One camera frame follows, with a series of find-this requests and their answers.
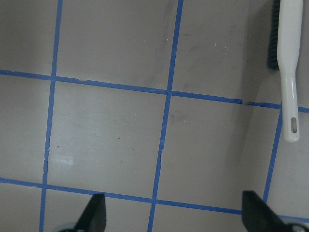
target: brush bristles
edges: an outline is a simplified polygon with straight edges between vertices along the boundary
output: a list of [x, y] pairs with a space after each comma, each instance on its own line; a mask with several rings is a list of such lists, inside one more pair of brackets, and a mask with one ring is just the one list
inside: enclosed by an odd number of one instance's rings
[[273, 70], [279, 69], [277, 60], [279, 10], [280, 10], [280, 0], [274, 0], [272, 6], [271, 32], [270, 32], [268, 57], [267, 57], [267, 66]]

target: blue tape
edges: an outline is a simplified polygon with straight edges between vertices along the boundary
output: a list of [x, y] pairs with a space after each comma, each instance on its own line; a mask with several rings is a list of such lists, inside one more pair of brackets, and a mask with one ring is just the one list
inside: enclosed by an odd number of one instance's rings
[[58, 55], [58, 46], [59, 46], [59, 37], [60, 37], [62, 5], [63, 5], [63, 1], [58, 0], [55, 37], [54, 37], [53, 63], [52, 63], [52, 70], [51, 70], [51, 84], [50, 84], [50, 91], [49, 91], [43, 177], [42, 177], [42, 194], [41, 194], [41, 209], [40, 209], [40, 223], [39, 223], [40, 232], [44, 231], [46, 185], [47, 185], [47, 175], [48, 175], [48, 156], [49, 156], [49, 147], [50, 147], [50, 137], [51, 137], [51, 132], [52, 132], [52, 119], [53, 119], [54, 96], [55, 96], [55, 86], [56, 86], [55, 79], [56, 79], [56, 72], [57, 72], [57, 55]]
[[27, 78], [40, 79], [40, 80], [51, 80], [50, 76], [41, 75], [41, 74], [33, 74], [33, 73], [28, 73], [28, 72], [15, 72], [15, 71], [9, 71], [9, 70], [0, 70], [0, 74], [8, 75], [8, 76], [21, 76], [21, 77], [27, 77]]
[[[51, 189], [51, 190], [57, 190], [57, 191], [63, 191], [63, 192], [73, 192], [73, 193], [86, 194], [86, 195], [93, 195], [95, 193], [104, 193], [105, 196], [108, 198], [124, 199], [124, 200], [143, 202], [143, 203], [153, 202], [153, 199], [144, 198], [144, 197], [135, 197], [135, 196], [129, 196], [129, 195], [100, 192], [100, 191], [93, 191], [93, 190], [86, 190], [86, 189], [79, 189], [79, 188], [69, 188], [69, 187], [62, 187], [62, 186], [55, 186], [55, 185], [42, 185], [40, 183], [12, 180], [12, 179], [2, 178], [2, 177], [0, 177], [0, 183], [21, 185], [21, 186], [33, 187], [33, 188], [44, 187], [46, 189]], [[164, 200], [156, 200], [156, 204], [241, 215], [241, 210], [214, 207], [214, 206], [206, 206], [206, 205], [199, 205], [199, 204], [172, 202], [172, 201], [164, 201]], [[293, 217], [293, 216], [286, 216], [286, 215], [279, 215], [279, 217], [290, 218], [290, 219], [298, 220], [301, 222], [309, 223], [309, 218], [303, 218], [303, 217], [300, 218], [300, 217]]]
[[217, 96], [197, 94], [197, 93], [186, 93], [186, 92], [172, 91], [172, 95], [177, 96], [177, 97], [184, 97], [184, 98], [194, 98], [194, 99], [202, 99], [202, 100], [209, 100], [209, 101], [242, 104], [241, 99], [229, 99], [229, 98], [224, 98], [224, 97], [217, 97]]
[[168, 88], [167, 88], [168, 91], [167, 91], [167, 96], [165, 100], [162, 129], [161, 129], [161, 136], [160, 136], [160, 145], [159, 145], [158, 158], [157, 158], [157, 164], [156, 164], [155, 176], [154, 176], [155, 180], [154, 180], [154, 188], [153, 188], [153, 199], [152, 199], [151, 209], [149, 213], [147, 232], [152, 232], [153, 225], [154, 225], [155, 206], [157, 203], [158, 187], [159, 187], [159, 180], [160, 180], [160, 173], [161, 173], [161, 156], [162, 156], [162, 151], [163, 151], [164, 144], [165, 144], [166, 130], [167, 130], [167, 125], [168, 125], [169, 107], [170, 107], [170, 100], [171, 100], [171, 94], [172, 94], [172, 86], [173, 86], [173, 79], [174, 79], [174, 72], [175, 72], [175, 62], [176, 62], [178, 37], [179, 37], [182, 12], [183, 12], [183, 0], [179, 0], [178, 6], [177, 6], [176, 20], [175, 20], [172, 52], [171, 52], [170, 64], [169, 64], [169, 80], [168, 80]]
[[266, 178], [266, 183], [265, 183], [265, 188], [264, 188], [264, 194], [263, 194], [263, 201], [266, 202], [266, 203], [267, 203], [267, 200], [268, 200], [270, 184], [271, 184], [271, 179], [272, 179], [272, 173], [274, 171], [275, 162], [276, 162], [276, 155], [277, 155], [277, 150], [278, 150], [278, 145], [279, 145], [279, 140], [280, 140], [281, 127], [282, 127], [282, 110], [280, 109], [276, 133], [275, 133], [275, 139], [274, 139], [274, 144], [273, 144], [273, 147], [272, 147], [270, 163], [269, 163], [269, 167], [268, 167], [268, 173], [267, 173], [267, 178]]
[[91, 81], [91, 80], [81, 81], [76, 78], [68, 78], [68, 77], [62, 77], [62, 76], [57, 76], [56, 80], [61, 81], [61, 82], [82, 84], [82, 85], [89, 85], [89, 86], [116, 88], [116, 89], [124, 89], [124, 90], [132, 90], [132, 91], [138, 91], [138, 92], [147, 92], [147, 93], [164, 94], [164, 95], [167, 94], [167, 91], [164, 89], [130, 86], [130, 85], [122, 85], [122, 84]]
[[249, 102], [246, 105], [266, 107], [266, 108], [272, 108], [272, 109], [280, 109], [281, 108], [280, 104], [267, 103], [267, 102]]
[[299, 107], [299, 108], [298, 108], [298, 111], [299, 111], [299, 112], [302, 112], [302, 113], [309, 113], [309, 108]]
[[59, 39], [60, 39], [60, 24], [61, 24], [61, 15], [62, 15], [62, 5], [63, 5], [63, 0], [58, 0], [55, 37], [54, 37], [52, 78], [55, 78], [56, 73], [57, 73], [57, 59], [58, 59], [58, 47], [59, 47]]
[[12, 179], [1, 178], [1, 177], [0, 177], [0, 183], [21, 185], [21, 186], [34, 187], [34, 188], [42, 188], [42, 184], [39, 184], [39, 183], [27, 182], [27, 181], [21, 181], [21, 180], [12, 180]]
[[105, 196], [109, 198], [116, 198], [116, 199], [123, 199], [123, 200], [128, 200], [128, 201], [144, 202], [144, 203], [152, 202], [152, 199], [150, 198], [129, 196], [129, 195], [123, 195], [123, 194], [110, 193], [110, 192], [101, 192], [101, 191], [93, 191], [93, 190], [86, 190], [86, 189], [79, 189], [79, 188], [61, 187], [61, 186], [55, 186], [55, 185], [47, 185], [46, 188], [52, 189], [52, 190], [64, 191], [64, 192], [86, 194], [86, 195], [104, 193]]
[[157, 204], [241, 215], [241, 210], [227, 209], [227, 208], [220, 208], [220, 207], [213, 207], [213, 206], [206, 206], [206, 205], [199, 205], [199, 204], [189, 204], [189, 203], [171, 202], [171, 201], [163, 201], [163, 200], [158, 200]]

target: black plastic object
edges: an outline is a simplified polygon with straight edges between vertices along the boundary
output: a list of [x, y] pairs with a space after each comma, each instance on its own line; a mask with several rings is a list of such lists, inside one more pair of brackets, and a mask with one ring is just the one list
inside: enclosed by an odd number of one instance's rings
[[242, 193], [242, 223], [248, 232], [309, 232], [301, 224], [284, 224], [254, 191]]
[[94, 194], [73, 229], [60, 232], [104, 232], [106, 208], [104, 194]]

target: handle hole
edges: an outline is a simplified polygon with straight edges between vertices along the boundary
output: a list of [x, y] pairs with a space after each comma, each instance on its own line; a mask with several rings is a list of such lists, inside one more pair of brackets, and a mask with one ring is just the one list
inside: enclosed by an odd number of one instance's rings
[[295, 117], [291, 118], [291, 131], [293, 134], [297, 133], [297, 123]]

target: gray floor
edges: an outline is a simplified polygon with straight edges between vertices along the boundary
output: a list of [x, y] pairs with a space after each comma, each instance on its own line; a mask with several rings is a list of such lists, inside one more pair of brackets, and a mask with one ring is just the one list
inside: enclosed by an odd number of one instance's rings
[[244, 232], [243, 190], [309, 223], [308, 2], [294, 144], [270, 0], [0, 2], [4, 231], [70, 227], [95, 192], [106, 232]]

